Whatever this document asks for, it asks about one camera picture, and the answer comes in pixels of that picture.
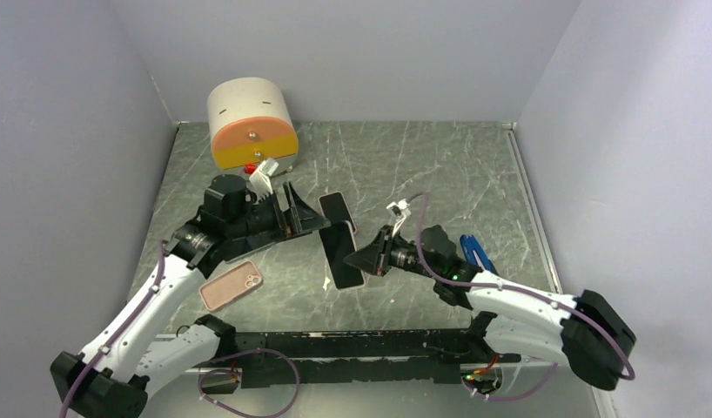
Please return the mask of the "pink phone case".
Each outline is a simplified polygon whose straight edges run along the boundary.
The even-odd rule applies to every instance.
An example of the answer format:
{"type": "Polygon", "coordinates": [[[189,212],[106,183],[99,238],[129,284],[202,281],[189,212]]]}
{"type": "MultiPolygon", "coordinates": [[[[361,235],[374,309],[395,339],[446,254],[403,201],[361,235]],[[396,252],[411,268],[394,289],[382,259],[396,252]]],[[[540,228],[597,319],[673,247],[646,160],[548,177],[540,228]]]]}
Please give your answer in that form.
{"type": "Polygon", "coordinates": [[[198,290],[204,307],[216,312],[263,285],[262,273],[251,261],[245,261],[206,281],[198,290]]]}

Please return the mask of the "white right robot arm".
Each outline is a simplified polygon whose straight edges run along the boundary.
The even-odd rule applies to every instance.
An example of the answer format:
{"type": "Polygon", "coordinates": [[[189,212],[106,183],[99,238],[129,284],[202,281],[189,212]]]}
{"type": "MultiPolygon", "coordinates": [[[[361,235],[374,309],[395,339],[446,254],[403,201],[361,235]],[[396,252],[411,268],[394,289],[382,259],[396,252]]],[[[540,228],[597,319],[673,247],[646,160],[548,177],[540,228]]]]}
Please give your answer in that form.
{"type": "Polygon", "coordinates": [[[629,361],[635,333],[600,293],[552,293],[503,279],[462,259],[441,226],[425,229],[417,241],[384,226],[344,261],[373,276],[397,268],[432,279],[440,299],[475,313],[465,346],[476,361],[498,354],[534,357],[569,367],[606,391],[635,378],[629,361]]]}

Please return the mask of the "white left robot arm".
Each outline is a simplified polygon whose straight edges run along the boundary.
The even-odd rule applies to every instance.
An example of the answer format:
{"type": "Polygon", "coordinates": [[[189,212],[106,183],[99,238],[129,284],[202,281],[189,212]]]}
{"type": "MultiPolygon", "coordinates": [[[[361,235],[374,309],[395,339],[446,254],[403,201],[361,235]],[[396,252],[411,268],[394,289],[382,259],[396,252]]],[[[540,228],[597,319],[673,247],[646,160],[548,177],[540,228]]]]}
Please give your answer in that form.
{"type": "Polygon", "coordinates": [[[190,294],[212,283],[220,264],[329,225],[290,183],[276,192],[265,176],[214,177],[195,215],[158,244],[155,269],[119,315],[79,352],[51,363],[60,415],[137,417],[190,367],[244,356],[236,328],[211,314],[172,340],[157,336],[190,294]]]}

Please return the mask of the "cream round drawer box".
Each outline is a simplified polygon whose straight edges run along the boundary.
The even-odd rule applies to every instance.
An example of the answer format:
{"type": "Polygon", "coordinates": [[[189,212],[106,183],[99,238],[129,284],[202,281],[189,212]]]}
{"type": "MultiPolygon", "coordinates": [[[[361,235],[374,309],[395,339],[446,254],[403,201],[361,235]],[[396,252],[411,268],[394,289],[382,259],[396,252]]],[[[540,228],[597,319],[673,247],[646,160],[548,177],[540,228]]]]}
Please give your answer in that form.
{"type": "Polygon", "coordinates": [[[221,170],[279,163],[276,175],[290,171],[299,140],[280,88],[265,78],[235,78],[215,87],[207,101],[212,159],[221,170]]]}

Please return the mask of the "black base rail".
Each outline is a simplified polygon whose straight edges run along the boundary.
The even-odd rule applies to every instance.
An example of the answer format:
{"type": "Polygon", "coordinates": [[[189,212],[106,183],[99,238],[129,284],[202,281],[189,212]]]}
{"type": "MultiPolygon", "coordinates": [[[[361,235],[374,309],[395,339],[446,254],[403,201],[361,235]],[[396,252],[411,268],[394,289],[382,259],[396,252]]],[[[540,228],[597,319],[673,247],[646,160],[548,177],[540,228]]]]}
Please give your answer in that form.
{"type": "Polygon", "coordinates": [[[273,385],[380,381],[458,384],[475,369],[520,361],[496,354],[479,337],[459,328],[239,332],[201,367],[228,367],[243,388],[273,385]]]}

